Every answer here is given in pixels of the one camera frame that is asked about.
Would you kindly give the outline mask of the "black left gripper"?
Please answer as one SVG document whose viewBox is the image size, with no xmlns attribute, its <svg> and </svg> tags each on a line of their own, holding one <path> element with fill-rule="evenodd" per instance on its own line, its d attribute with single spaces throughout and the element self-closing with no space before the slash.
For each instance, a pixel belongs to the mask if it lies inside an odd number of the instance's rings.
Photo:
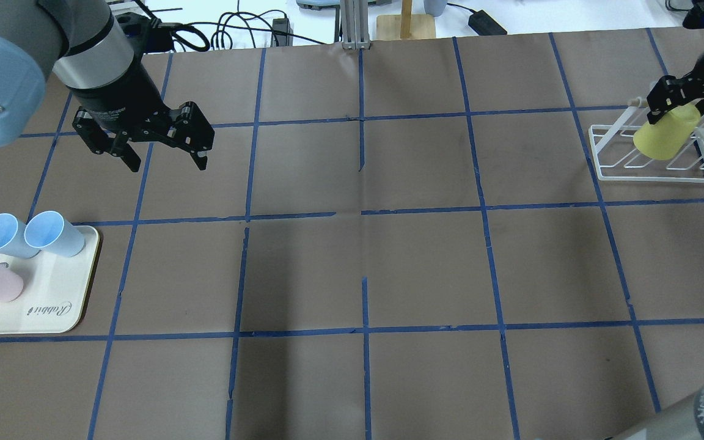
<svg viewBox="0 0 704 440">
<path fill-rule="evenodd" d="M 139 155 L 128 142 L 115 145 L 106 134 L 111 131 L 126 141 L 162 142 L 182 149 L 198 170 L 207 169 L 215 131 L 194 102 L 168 108 L 142 62 L 131 62 L 120 78 L 105 86 L 71 87 L 71 92 L 80 103 L 72 126 L 90 152 L 117 156 L 131 172 L 139 172 Z"/>
</svg>

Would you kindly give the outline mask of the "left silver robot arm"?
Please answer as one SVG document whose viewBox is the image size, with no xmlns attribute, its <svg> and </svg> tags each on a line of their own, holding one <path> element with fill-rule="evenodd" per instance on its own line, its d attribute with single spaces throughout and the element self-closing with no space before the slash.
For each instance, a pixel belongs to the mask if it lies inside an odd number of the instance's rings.
<svg viewBox="0 0 704 440">
<path fill-rule="evenodd" d="M 194 102 L 169 108 L 142 64 L 182 31 L 196 29 L 147 9 L 116 16 L 104 1 L 0 1 L 0 147 L 23 134 L 55 75 L 80 105 L 72 126 L 90 152 L 137 172 L 132 143 L 159 142 L 205 170 L 212 125 Z"/>
</svg>

